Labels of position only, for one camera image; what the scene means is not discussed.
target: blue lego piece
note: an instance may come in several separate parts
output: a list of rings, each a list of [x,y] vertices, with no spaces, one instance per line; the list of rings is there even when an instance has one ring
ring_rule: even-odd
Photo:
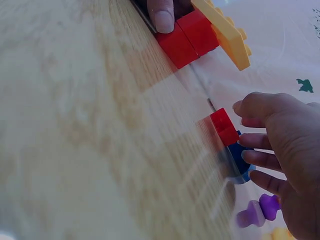
[[[234,159],[234,162],[239,170],[240,175],[233,177],[232,181],[235,184],[244,184],[250,180],[248,171],[255,170],[256,166],[246,163],[241,157],[241,153],[243,150],[253,150],[252,148],[243,147],[237,142],[228,146],[229,151]]]

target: green printed shape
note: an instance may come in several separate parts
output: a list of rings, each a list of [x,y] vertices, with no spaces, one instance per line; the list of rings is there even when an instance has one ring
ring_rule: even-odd
[[[314,93],[314,89],[311,86],[309,79],[301,80],[298,78],[297,82],[298,84],[302,84],[302,87],[300,87],[299,91],[310,92],[312,94]]]

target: red lego brick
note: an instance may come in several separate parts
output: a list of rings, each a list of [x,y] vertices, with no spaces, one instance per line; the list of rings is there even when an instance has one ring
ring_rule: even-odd
[[[210,118],[224,146],[227,147],[239,140],[238,132],[224,108],[212,113]]]
[[[176,22],[200,57],[219,46],[211,22],[198,9],[179,18]]]
[[[178,69],[199,58],[177,23],[174,24],[173,32],[167,34],[158,32],[155,35],[155,39]]]

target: yellow lego plate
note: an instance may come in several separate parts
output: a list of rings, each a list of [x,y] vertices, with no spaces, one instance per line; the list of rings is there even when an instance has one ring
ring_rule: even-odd
[[[288,229],[276,227],[271,234],[264,234],[261,240],[295,240]]]
[[[242,71],[250,66],[250,48],[244,43],[247,39],[242,28],[235,28],[230,17],[224,17],[220,8],[206,0],[191,0],[193,6],[199,9],[203,15],[212,23],[212,29],[216,34],[218,42],[229,58]]]

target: finger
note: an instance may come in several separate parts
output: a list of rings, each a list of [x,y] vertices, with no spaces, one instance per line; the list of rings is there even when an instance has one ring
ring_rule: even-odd
[[[253,92],[233,105],[234,112],[242,118],[259,118],[262,123],[274,114],[297,107],[302,102],[288,94]]]
[[[285,188],[286,181],[270,176],[262,171],[251,171],[249,173],[251,180],[257,184],[260,188],[267,190],[268,192],[281,196]]]
[[[282,173],[281,166],[274,154],[255,150],[244,150],[241,155],[244,161],[248,164]]]
[[[239,136],[239,144],[251,149],[272,150],[267,134],[244,133]]]
[[[241,125],[247,128],[265,128],[264,122],[261,121],[260,118],[247,118],[243,117],[241,119]]]
[[[159,33],[168,34],[174,30],[173,0],[147,0],[147,8],[150,19]]]

